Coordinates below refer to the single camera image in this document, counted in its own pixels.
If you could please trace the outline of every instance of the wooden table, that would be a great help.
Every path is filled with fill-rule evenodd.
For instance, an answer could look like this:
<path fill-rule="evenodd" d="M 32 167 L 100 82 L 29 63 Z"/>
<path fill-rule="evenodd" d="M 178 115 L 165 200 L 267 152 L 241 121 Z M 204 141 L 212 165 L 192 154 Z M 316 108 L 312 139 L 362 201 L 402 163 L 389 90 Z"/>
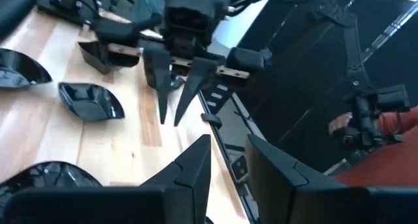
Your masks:
<path fill-rule="evenodd" d="M 33 11 L 1 46 L 36 59 L 53 82 L 23 91 L 0 91 L 0 182 L 43 161 L 66 161 L 103 185 L 140 185 L 203 134 L 212 135 L 212 179 L 207 216 L 215 224 L 249 223 L 204 112 L 195 97 L 179 126 L 174 113 L 181 91 L 172 93 L 160 125 L 155 91 L 142 63 L 103 76 L 82 59 L 77 41 L 92 32 Z M 86 123 L 58 97 L 57 83 L 92 82 L 108 88 L 125 119 Z"/>

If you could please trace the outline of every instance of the white wall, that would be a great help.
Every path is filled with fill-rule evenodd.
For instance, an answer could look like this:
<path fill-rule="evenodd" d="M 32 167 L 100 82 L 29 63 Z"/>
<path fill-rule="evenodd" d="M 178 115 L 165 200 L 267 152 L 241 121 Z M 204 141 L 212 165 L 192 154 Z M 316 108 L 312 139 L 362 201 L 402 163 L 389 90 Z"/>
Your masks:
<path fill-rule="evenodd" d="M 238 16 L 231 18 L 229 21 L 222 21 L 214 32 L 214 38 L 227 48 L 238 45 L 257 15 L 266 5 L 267 1 L 268 0 L 262 0 L 254 3 Z"/>

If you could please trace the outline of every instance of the black bowl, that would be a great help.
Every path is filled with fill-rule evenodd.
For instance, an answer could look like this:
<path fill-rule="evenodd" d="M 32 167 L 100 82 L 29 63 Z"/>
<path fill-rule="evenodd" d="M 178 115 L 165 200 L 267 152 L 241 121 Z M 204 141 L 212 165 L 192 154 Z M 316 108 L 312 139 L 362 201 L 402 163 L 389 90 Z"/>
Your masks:
<path fill-rule="evenodd" d="M 139 62 L 139 57 L 109 52 L 104 42 L 79 42 L 78 45 L 84 61 L 102 74 L 134 67 Z"/>
<path fill-rule="evenodd" d="M 34 59 L 0 48 L 0 88 L 25 88 L 51 81 L 48 71 Z"/>
<path fill-rule="evenodd" d="M 85 121 L 104 121 L 125 117 L 122 105 L 106 88 L 96 84 L 58 84 L 61 100 L 68 109 Z"/>
<path fill-rule="evenodd" d="M 50 161 L 32 165 L 0 184 L 0 223 L 6 202 L 24 189 L 38 187 L 102 187 L 83 169 L 66 162 Z"/>

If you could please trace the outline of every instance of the orange object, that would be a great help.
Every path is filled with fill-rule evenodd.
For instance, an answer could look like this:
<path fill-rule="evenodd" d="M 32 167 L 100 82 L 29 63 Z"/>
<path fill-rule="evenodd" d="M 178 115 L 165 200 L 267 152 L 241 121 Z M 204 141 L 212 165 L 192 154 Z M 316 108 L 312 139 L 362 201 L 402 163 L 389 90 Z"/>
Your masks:
<path fill-rule="evenodd" d="M 350 186 L 418 186 L 418 108 L 400 114 L 386 113 L 379 119 L 385 133 L 404 135 L 404 142 L 385 146 L 335 178 Z"/>

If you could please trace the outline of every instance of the wooden surface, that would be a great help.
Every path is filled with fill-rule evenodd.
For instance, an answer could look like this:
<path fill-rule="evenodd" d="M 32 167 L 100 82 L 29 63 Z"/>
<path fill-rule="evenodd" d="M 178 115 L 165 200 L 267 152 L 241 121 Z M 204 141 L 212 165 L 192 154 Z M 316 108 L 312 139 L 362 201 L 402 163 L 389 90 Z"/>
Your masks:
<path fill-rule="evenodd" d="M 166 124 L 159 124 L 155 92 L 136 67 L 103 76 L 84 63 L 77 41 L 91 32 L 33 11 L 0 46 L 29 55 L 53 82 L 24 91 L 0 91 L 0 182 L 32 164 L 66 161 L 88 171 L 103 185 L 140 185 L 202 134 L 212 135 L 212 179 L 207 216 L 215 224 L 248 223 L 233 181 L 213 137 L 201 120 L 196 97 L 178 127 L 174 113 L 180 91 L 169 99 Z M 57 83 L 92 82 L 108 88 L 125 110 L 125 119 L 85 123 L 62 104 Z"/>

